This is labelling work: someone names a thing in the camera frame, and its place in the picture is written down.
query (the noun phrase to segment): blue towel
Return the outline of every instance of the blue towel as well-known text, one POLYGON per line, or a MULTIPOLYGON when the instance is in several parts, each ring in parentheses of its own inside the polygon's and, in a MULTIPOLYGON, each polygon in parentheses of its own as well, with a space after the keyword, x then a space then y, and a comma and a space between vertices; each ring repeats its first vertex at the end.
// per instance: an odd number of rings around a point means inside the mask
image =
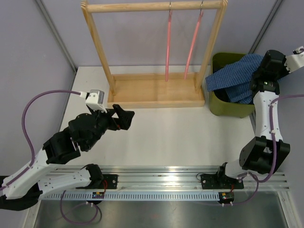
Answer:
POLYGON ((263 56, 248 54, 238 62, 224 68, 206 78, 207 90, 224 88, 233 103, 249 104, 252 102, 250 81, 252 74, 260 66, 263 56))

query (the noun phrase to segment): wooden rack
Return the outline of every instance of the wooden rack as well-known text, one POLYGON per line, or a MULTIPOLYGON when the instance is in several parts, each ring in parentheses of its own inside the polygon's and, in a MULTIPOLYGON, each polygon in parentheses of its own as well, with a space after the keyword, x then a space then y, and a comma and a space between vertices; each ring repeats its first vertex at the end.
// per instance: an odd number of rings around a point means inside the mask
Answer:
POLYGON ((90 30, 110 91, 108 105, 120 104, 123 108, 163 108, 163 107, 200 107, 205 103, 201 83, 222 23, 227 0, 153 2, 127 4, 88 4, 81 2, 81 9, 90 30), (199 72, 190 72, 187 79, 184 73, 169 73, 165 82, 163 74, 119 74, 112 75, 104 49, 97 32, 92 13, 134 12, 161 10, 217 10, 205 55, 199 72))

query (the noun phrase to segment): black clamp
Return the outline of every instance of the black clamp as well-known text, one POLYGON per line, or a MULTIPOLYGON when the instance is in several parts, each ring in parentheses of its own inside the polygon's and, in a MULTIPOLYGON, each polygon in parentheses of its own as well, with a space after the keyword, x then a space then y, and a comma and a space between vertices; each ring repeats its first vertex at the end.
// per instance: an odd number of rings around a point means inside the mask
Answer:
POLYGON ((117 189, 117 174, 103 174, 99 166, 95 164, 86 165, 84 168, 90 173, 91 183, 88 186, 78 187, 77 189, 104 189, 105 181, 107 189, 117 189))
POLYGON ((225 175, 226 163, 218 168, 218 171, 214 174, 203 173, 200 175, 201 186, 203 189, 215 190, 215 189, 243 189, 243 182, 239 182, 237 179, 228 177, 225 175))

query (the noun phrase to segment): wooden base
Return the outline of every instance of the wooden base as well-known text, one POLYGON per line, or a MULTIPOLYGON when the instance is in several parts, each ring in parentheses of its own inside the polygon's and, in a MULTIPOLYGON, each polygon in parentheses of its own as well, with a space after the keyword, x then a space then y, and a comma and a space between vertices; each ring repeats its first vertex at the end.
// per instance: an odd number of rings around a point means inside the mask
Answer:
POLYGON ((109 92, 108 107, 119 104, 122 108, 202 107, 205 104, 202 88, 195 91, 197 73, 113 75, 116 95, 109 92))

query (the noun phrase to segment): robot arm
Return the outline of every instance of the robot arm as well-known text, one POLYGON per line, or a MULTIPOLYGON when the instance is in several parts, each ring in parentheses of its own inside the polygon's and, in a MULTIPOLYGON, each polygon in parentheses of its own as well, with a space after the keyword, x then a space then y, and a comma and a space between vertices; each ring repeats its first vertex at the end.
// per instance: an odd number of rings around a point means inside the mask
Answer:
MULTIPOLYGON (((273 141, 270 128, 270 105, 280 94, 278 80, 304 67, 304 47, 294 51, 294 55, 285 56, 281 52, 269 50, 266 52, 259 68, 253 73, 251 90, 256 108, 255 137, 241 150, 239 159, 226 162, 219 167, 216 174, 201 175, 205 183, 203 189, 242 189, 244 186, 237 178, 240 174, 269 173, 273 165, 273 141)), ((277 147, 277 157, 274 172, 280 167, 290 152, 290 145, 283 142, 280 133, 277 101, 272 104, 272 116, 277 147)))
POLYGON ((114 104, 113 109, 103 106, 104 92, 91 90, 81 92, 85 104, 91 114, 80 114, 68 123, 68 127, 54 134, 43 144, 37 153, 34 164, 28 162, 22 169, 9 177, 2 177, 0 182, 3 196, 0 197, 0 209, 23 210, 54 192, 76 187, 97 188, 103 181, 103 175, 98 165, 90 164, 78 172, 62 175, 56 178, 45 176, 68 161, 81 155, 80 151, 89 151, 101 138, 106 130, 128 130, 133 111, 124 111, 114 104), (29 167, 20 178, 8 186, 8 182, 29 167))

